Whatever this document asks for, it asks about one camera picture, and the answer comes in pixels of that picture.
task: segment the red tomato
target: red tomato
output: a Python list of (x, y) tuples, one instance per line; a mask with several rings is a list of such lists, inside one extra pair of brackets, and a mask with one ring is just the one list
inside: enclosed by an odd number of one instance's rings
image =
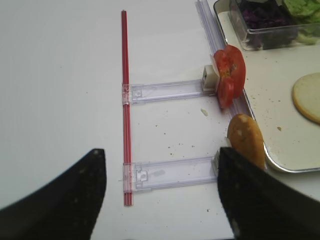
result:
[(217, 92), (220, 108), (225, 109), (231, 106), (234, 89), (234, 80), (230, 76), (220, 78)]
[(230, 76), (230, 61), (224, 50), (218, 50), (213, 55), (220, 78)]
[(241, 51), (232, 45), (227, 45), (224, 52), (229, 59), (230, 76), (234, 80), (233, 97), (236, 99), (240, 97), (245, 87), (246, 79), (246, 64)]

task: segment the red straw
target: red straw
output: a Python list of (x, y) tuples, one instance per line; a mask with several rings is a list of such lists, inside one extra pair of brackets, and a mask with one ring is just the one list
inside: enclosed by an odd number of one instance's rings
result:
[[(128, 26), (127, 26), (127, 12), (121, 12), (122, 25), (122, 84), (129, 84), (129, 58), (128, 58)], [(123, 153), (124, 163), (132, 162), (131, 159), (131, 128), (130, 128), (130, 105), (123, 105)], [(132, 193), (124, 194), (124, 205), (132, 206)]]

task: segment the food crumb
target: food crumb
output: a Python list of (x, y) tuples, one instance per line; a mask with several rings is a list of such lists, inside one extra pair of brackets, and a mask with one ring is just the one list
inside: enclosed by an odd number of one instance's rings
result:
[(207, 112), (205, 109), (201, 108), (200, 110), (201, 110), (201, 112), (203, 113), (203, 115), (205, 115), (206, 117), (208, 117), (208, 112)]

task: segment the bread slice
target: bread slice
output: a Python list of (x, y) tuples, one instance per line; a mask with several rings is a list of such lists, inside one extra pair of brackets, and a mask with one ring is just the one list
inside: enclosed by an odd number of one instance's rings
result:
[(264, 139), (257, 122), (248, 115), (235, 115), (228, 127), (231, 146), (261, 169), (265, 168)]
[(303, 116), (320, 124), (320, 72), (299, 78), (292, 88), (292, 99)]

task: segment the white table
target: white table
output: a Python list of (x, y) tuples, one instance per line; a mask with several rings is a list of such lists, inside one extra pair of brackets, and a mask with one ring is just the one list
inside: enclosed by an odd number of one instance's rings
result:
[[(136, 194), (123, 206), (122, 9), (131, 83), (201, 77), (211, 60), (194, 0), (0, 2), (0, 208), (104, 148), (107, 190), (93, 240), (230, 238), (215, 184)], [(133, 106), (133, 160), (213, 155), (212, 101)], [(320, 173), (274, 175), (320, 200)]]

